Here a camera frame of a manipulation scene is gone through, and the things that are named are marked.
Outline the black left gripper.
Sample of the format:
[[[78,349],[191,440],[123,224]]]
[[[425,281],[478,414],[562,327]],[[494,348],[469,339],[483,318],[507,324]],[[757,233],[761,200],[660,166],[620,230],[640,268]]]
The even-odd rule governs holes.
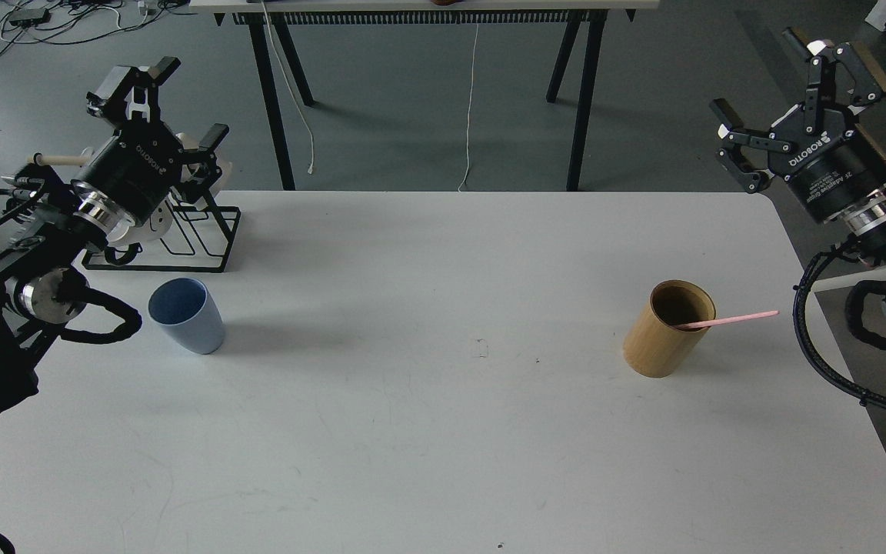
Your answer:
[[[231,130],[226,124],[197,140],[162,121],[159,87],[180,65],[172,56],[145,67],[117,65],[85,96],[87,113],[105,120],[112,136],[72,180],[75,215],[103,232],[124,220],[143,225],[175,185],[178,203],[207,205],[231,178],[231,162],[217,152]],[[125,131],[132,129],[143,134]]]

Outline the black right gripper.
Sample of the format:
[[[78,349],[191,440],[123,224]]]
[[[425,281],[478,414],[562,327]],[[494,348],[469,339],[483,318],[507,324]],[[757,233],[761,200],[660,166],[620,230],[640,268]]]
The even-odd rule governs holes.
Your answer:
[[[748,194],[763,192],[775,175],[784,179],[806,214],[824,223],[886,185],[886,158],[858,120],[886,99],[886,72],[864,43],[812,41],[799,28],[785,28],[783,38],[808,67],[801,101],[769,131],[757,131],[744,126],[727,99],[712,99],[721,141],[716,157]],[[808,134],[803,112],[822,110],[822,129]],[[756,167],[750,150],[769,153],[768,168]]]

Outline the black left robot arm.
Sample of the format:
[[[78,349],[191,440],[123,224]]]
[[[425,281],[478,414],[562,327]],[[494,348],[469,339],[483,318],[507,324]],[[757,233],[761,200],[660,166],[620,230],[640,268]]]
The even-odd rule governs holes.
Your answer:
[[[228,126],[187,146],[163,122],[159,89],[179,66],[166,56],[114,67],[85,97],[88,114],[113,130],[101,150],[33,155],[4,177],[0,227],[21,230],[0,252],[0,414],[38,392],[35,368],[54,341],[112,344],[142,327],[137,309],[89,286],[74,267],[81,253],[102,253],[117,230],[151,223],[168,199],[214,203]]]

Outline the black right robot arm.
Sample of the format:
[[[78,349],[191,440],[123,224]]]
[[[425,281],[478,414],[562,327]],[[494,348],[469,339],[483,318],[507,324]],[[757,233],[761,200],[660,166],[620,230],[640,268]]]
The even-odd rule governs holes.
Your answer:
[[[822,378],[861,405],[886,410],[886,396],[841,376],[817,351],[806,315],[813,286],[837,259],[886,267],[886,155],[859,124],[858,113],[886,99],[886,74],[862,45],[809,41],[795,28],[785,42],[808,68],[801,101],[770,128],[745,126],[723,98],[714,99],[721,146],[717,160],[743,192],[781,179],[817,223],[840,221],[848,237],[813,256],[794,287],[792,326],[799,349]],[[886,279],[852,285],[844,305],[848,332],[886,351]]]

